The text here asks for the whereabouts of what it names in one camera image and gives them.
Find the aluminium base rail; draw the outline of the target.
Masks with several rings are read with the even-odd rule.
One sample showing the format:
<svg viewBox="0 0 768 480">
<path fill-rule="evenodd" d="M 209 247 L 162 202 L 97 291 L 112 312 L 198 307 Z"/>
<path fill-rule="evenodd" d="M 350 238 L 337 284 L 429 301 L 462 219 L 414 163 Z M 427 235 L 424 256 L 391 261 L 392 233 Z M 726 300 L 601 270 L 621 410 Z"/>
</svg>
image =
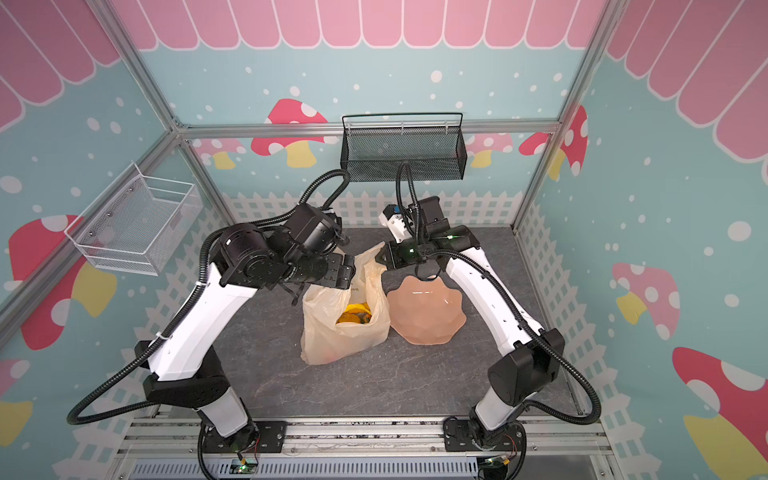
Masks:
<svg viewBox="0 0 768 480">
<path fill-rule="evenodd" d="M 479 447 L 466 421 L 441 416 L 294 417 L 258 423 L 255 448 L 198 442 L 193 419 L 131 423 L 109 479 L 620 479 L 599 425 L 542 416 Z"/>
</svg>

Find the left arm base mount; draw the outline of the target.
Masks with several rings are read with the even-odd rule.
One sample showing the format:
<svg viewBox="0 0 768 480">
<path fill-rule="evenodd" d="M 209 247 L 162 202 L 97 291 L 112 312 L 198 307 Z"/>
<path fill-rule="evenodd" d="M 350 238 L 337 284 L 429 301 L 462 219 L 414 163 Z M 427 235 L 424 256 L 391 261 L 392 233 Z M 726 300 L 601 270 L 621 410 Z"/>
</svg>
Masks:
<svg viewBox="0 0 768 480">
<path fill-rule="evenodd" d="M 213 427 L 203 433 L 203 453 L 280 453 L 286 439 L 285 421 L 256 421 L 230 437 L 221 436 Z"/>
</svg>

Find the large yellow banana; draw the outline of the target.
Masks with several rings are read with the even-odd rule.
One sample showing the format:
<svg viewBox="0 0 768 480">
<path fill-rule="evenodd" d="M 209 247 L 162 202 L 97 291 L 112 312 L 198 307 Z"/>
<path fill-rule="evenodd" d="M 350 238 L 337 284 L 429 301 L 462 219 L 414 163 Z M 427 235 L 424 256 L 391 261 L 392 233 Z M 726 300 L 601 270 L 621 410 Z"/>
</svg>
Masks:
<svg viewBox="0 0 768 480">
<path fill-rule="evenodd" d="M 336 323 L 366 325 L 370 323 L 371 319 L 372 311 L 367 303 L 349 304 L 345 311 L 337 319 Z"/>
</svg>

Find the pink wavy fruit plate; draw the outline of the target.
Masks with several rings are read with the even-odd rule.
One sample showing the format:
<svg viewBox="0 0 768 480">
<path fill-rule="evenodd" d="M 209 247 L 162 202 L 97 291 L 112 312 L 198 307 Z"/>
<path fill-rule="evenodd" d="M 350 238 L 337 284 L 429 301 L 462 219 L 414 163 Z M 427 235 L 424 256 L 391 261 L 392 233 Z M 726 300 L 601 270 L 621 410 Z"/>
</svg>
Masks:
<svg viewBox="0 0 768 480">
<path fill-rule="evenodd" d="M 448 343 L 465 325 L 463 296 L 440 279 L 422 281 L 407 276 L 387 293 L 391 327 L 413 345 Z"/>
</svg>

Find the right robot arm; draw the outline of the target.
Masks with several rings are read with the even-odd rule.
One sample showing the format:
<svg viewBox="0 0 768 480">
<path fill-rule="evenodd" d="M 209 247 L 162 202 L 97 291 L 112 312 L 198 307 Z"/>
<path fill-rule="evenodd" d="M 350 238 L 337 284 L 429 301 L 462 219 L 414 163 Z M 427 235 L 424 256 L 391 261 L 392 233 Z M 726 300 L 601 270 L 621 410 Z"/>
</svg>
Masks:
<svg viewBox="0 0 768 480">
<path fill-rule="evenodd" d="M 466 430 L 481 450 L 509 441 L 520 447 L 518 417 L 529 408 L 573 425 L 591 425 L 601 416 L 595 388 L 564 354 L 565 339 L 556 328 L 544 329 L 501 282 L 476 236 L 464 225 L 453 227 L 436 197 L 413 198 L 405 205 L 402 191 L 415 195 L 411 166 L 395 174 L 396 202 L 383 212 L 382 223 L 393 239 L 376 256 L 389 270 L 419 268 L 434 261 L 470 300 L 491 332 L 500 359 L 488 370 L 490 387 L 471 409 Z M 576 416 L 536 400 L 536 394 L 565 373 L 587 394 L 590 409 Z"/>
</svg>

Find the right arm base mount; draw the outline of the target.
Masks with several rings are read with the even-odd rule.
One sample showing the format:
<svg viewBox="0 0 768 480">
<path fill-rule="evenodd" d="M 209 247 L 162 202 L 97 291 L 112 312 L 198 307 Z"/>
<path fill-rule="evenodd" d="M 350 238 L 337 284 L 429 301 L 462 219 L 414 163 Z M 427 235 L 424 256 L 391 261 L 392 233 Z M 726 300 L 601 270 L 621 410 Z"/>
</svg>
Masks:
<svg viewBox="0 0 768 480">
<path fill-rule="evenodd" d="M 449 416 L 442 423 L 442 433 L 448 452 L 521 453 L 527 449 L 526 432 L 517 421 L 488 430 L 477 419 Z"/>
</svg>

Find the banana print plastic bag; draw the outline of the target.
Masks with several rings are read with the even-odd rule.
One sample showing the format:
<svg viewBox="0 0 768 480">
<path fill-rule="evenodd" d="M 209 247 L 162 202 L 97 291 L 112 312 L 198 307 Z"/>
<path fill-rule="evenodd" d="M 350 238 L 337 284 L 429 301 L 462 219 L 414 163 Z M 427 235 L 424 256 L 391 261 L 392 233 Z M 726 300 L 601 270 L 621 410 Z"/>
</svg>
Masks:
<svg viewBox="0 0 768 480">
<path fill-rule="evenodd" d="M 382 285 L 386 267 L 376 261 L 382 243 L 357 255 L 347 290 L 312 286 L 302 299 L 304 329 L 301 359 L 323 365 L 387 340 L 389 304 Z"/>
</svg>

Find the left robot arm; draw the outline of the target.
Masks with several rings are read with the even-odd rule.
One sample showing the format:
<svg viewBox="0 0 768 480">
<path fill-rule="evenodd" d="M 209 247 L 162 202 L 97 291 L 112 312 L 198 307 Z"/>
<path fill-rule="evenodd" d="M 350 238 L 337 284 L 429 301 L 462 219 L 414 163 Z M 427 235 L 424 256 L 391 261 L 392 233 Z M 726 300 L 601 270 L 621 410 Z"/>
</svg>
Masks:
<svg viewBox="0 0 768 480">
<path fill-rule="evenodd" d="M 335 250 L 346 238 L 342 221 L 331 208 L 349 182 L 348 171 L 331 170 L 311 182 L 288 212 L 221 228 L 206 237 L 190 296 L 153 340 L 137 343 L 135 360 L 70 410 L 67 423 L 85 425 L 169 405 L 199 415 L 202 439 L 211 438 L 234 452 L 254 447 L 258 427 L 226 377 L 213 344 L 261 290 L 292 284 L 350 288 L 354 261 Z M 85 412 L 138 368 L 149 372 L 143 383 L 144 401 L 102 413 Z"/>
</svg>

